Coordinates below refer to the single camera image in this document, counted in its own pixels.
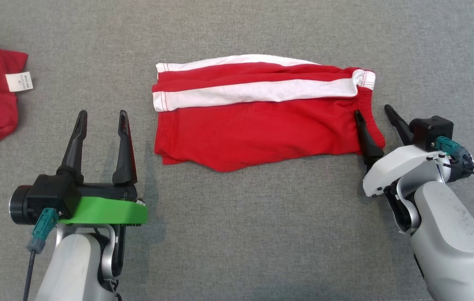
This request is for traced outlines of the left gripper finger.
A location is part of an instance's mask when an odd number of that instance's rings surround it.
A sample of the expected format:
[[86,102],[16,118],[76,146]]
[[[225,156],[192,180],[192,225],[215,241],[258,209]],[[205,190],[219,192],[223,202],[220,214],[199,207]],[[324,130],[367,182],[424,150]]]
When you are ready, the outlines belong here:
[[114,185],[134,185],[137,183],[137,171],[129,118],[125,110],[121,110],[119,113],[118,135],[120,138],[119,154],[112,183]]
[[84,183],[84,175],[82,175],[81,166],[83,143],[87,134],[87,125],[88,113],[86,110],[82,110],[78,114],[61,166],[59,166],[56,172],[57,175],[69,174],[76,184]]

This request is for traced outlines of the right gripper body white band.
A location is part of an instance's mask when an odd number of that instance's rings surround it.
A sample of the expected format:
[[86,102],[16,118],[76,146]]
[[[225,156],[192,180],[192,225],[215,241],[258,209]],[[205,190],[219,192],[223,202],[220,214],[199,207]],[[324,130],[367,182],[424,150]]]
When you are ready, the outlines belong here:
[[430,181],[447,183],[451,169],[445,164],[449,164],[449,158],[443,152],[426,152],[415,145],[405,145],[378,160],[363,178],[362,187],[365,195],[371,197],[382,195],[395,182],[403,193]]

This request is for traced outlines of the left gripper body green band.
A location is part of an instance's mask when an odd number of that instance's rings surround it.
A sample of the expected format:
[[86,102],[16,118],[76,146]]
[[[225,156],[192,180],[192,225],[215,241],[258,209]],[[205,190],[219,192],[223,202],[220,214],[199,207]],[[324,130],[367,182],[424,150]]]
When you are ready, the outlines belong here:
[[62,224],[142,225],[148,221],[148,209],[138,198],[135,185],[89,183],[79,187],[78,208],[69,219],[61,217]]

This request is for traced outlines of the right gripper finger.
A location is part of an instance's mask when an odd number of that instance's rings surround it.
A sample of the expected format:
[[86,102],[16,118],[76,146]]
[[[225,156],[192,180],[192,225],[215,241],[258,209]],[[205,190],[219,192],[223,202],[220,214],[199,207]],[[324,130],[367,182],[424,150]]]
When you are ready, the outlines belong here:
[[368,131],[367,123],[360,110],[355,111],[355,121],[363,163],[367,169],[371,169],[378,160],[385,156],[385,153],[383,149],[375,143],[372,135]]
[[409,129],[407,122],[401,118],[401,116],[397,113],[397,111],[395,111],[395,109],[393,109],[391,105],[385,104],[384,110],[390,124],[396,129],[403,145],[412,145],[413,133]]

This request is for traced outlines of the red shorts white stripes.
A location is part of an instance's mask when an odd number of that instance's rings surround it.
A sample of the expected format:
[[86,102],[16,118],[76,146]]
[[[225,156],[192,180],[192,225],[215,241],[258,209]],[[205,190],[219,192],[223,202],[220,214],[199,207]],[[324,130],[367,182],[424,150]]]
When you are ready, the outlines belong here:
[[225,173],[358,153],[356,111],[385,147],[373,116],[371,70],[265,54],[155,67],[154,152],[164,165],[193,162]]

